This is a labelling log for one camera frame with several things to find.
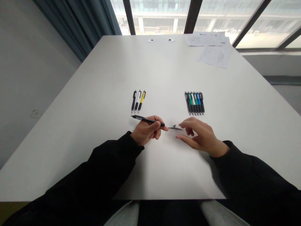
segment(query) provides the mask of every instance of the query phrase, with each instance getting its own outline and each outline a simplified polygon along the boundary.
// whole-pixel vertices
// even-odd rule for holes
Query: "yellow pen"
[[[145,90],[144,90],[144,91],[143,91],[143,95],[142,95],[142,97],[141,97],[141,102],[140,102],[139,107],[138,107],[138,113],[139,113],[139,111],[140,111],[140,109],[141,109],[142,102],[143,102],[143,100],[144,100],[144,98],[145,98],[145,94],[146,94],[146,92],[145,92]]]

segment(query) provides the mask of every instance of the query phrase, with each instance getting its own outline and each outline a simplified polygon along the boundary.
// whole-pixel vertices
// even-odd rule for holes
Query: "floor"
[[[0,202],[0,225],[13,213],[17,212],[28,202]]]
[[[274,85],[273,87],[301,115],[301,86]]]

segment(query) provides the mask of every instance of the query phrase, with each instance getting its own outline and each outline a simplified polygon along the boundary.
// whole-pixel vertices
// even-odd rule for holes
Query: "wall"
[[[80,66],[31,0],[0,0],[0,169]]]
[[[241,54],[261,75],[301,76],[301,52]]]

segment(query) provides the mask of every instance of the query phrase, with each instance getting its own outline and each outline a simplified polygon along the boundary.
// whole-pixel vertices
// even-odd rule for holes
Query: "electrical outlet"
[[[39,119],[39,118],[42,117],[42,115],[43,115],[43,113],[41,111],[35,109],[35,110],[32,111],[30,117]]]

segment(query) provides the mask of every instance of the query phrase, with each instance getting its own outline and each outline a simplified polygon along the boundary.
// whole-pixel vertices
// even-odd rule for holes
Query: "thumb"
[[[147,127],[147,131],[148,131],[148,133],[152,133],[152,132],[156,131],[157,129],[159,129],[160,126],[161,126],[161,123],[159,121],[156,121]]]
[[[193,149],[200,150],[200,145],[197,142],[195,142],[193,139],[191,139],[190,137],[185,136],[183,134],[179,134],[179,135],[176,135],[176,138],[180,139],[184,143],[188,144]]]

